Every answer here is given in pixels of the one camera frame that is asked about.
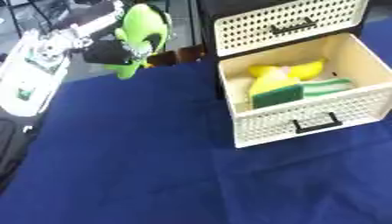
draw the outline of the perforated plastic panel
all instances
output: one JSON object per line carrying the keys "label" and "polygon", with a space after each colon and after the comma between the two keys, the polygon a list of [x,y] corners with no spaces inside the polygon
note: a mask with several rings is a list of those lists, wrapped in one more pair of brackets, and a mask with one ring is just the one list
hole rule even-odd
{"label": "perforated plastic panel", "polygon": [[354,27],[368,0],[299,0],[215,22],[218,56]]}
{"label": "perforated plastic panel", "polygon": [[302,128],[317,126],[332,121],[330,112],[347,126],[375,122],[388,109],[391,97],[389,87],[237,118],[234,119],[234,138],[237,145],[247,146],[253,144],[252,141],[267,143],[295,137],[293,120],[298,120]]}

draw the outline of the green plush toy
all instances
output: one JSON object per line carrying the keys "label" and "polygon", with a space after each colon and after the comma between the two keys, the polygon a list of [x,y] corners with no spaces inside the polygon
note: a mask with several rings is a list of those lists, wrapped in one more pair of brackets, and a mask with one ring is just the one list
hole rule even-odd
{"label": "green plush toy", "polygon": [[119,79],[128,79],[147,63],[147,58],[158,52],[169,38],[172,21],[168,14],[154,5],[144,3],[132,6],[115,30],[115,36],[130,52],[126,65],[106,65],[115,70]]}

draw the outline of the white plastic drawer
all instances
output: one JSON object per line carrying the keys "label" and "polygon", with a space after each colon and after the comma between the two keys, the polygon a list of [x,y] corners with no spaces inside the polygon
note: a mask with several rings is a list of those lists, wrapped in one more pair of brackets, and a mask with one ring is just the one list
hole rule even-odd
{"label": "white plastic drawer", "polygon": [[[248,89],[254,78],[247,73],[249,66],[291,65],[320,58],[328,61],[323,76],[349,78],[356,88],[251,108]],[[392,108],[392,71],[352,34],[226,59],[219,68],[238,148],[380,121]]]}
{"label": "white plastic drawer", "polygon": [[298,0],[218,19],[219,57],[358,25],[368,0]]}

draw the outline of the navy blue cloth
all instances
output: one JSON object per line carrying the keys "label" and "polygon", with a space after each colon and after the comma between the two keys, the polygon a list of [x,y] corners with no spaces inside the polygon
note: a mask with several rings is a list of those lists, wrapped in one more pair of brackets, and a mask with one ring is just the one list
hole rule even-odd
{"label": "navy blue cloth", "polygon": [[[391,30],[363,35],[390,64]],[[0,223],[392,223],[392,116],[235,150],[212,72],[205,59],[64,85]]]}

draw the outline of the yellow toy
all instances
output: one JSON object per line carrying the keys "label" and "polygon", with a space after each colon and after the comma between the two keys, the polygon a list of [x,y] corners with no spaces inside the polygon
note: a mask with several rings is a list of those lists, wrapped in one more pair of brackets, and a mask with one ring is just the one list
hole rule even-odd
{"label": "yellow toy", "polygon": [[251,66],[249,72],[256,78],[269,72],[271,68],[280,68],[291,78],[299,78],[301,81],[308,81],[316,78],[324,69],[325,59],[315,60],[310,63],[297,66]]}

